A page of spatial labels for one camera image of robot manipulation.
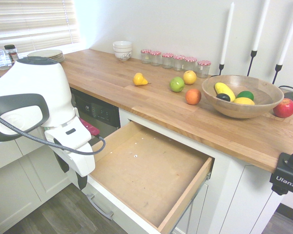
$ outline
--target white wall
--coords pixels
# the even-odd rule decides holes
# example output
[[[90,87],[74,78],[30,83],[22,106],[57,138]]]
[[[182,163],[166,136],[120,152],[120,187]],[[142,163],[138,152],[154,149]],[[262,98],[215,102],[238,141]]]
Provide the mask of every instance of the white wall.
[[[133,42],[133,57],[141,49],[160,50],[219,61],[232,0],[75,0],[82,37],[88,47],[113,53],[116,40]],[[235,0],[224,74],[246,75],[262,0]],[[258,53],[250,76],[272,82],[293,0],[271,0]],[[293,86],[293,38],[276,85]]]

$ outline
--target red apple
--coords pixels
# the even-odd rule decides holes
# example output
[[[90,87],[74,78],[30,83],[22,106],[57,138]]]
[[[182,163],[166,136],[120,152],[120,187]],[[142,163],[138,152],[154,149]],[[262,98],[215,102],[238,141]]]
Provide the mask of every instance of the red apple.
[[[287,118],[293,115],[293,101],[284,98],[274,109],[273,112],[280,118]]]

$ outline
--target window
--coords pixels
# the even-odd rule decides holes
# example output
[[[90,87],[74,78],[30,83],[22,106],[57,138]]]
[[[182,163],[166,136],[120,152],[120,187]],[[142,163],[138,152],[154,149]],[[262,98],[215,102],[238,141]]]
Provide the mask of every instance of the window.
[[[46,48],[80,50],[73,0],[0,0],[0,49],[8,44],[20,57]]]

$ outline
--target drawer handle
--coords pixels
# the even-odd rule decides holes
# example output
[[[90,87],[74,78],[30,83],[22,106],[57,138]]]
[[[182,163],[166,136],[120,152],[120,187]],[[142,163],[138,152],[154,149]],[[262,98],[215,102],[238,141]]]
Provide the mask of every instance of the drawer handle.
[[[111,211],[109,212],[108,214],[105,213],[100,207],[97,206],[97,204],[95,204],[93,201],[92,201],[92,198],[94,198],[94,195],[91,194],[91,195],[87,195],[87,198],[88,200],[90,201],[91,205],[93,205],[93,207],[100,213],[102,214],[105,218],[107,218],[108,220],[113,220],[113,215],[114,213]]]

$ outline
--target dark floor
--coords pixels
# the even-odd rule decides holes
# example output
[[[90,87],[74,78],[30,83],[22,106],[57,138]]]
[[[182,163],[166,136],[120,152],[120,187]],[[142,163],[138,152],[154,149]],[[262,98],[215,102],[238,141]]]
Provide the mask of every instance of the dark floor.
[[[4,234],[127,234],[103,218],[86,196],[69,185]],[[275,213],[262,234],[293,234],[293,221]]]

